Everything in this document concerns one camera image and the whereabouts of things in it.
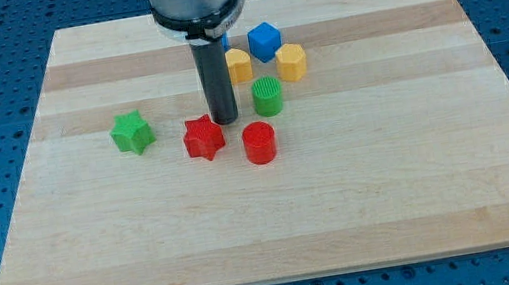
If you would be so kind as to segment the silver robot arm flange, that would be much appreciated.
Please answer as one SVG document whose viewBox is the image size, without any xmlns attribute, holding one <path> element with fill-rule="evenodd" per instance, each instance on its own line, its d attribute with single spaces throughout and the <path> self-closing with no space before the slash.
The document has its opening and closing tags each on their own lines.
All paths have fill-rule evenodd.
<svg viewBox="0 0 509 285">
<path fill-rule="evenodd" d="M 236 23 L 246 0 L 148 0 L 161 33 L 190 45 L 223 38 Z"/>
</svg>

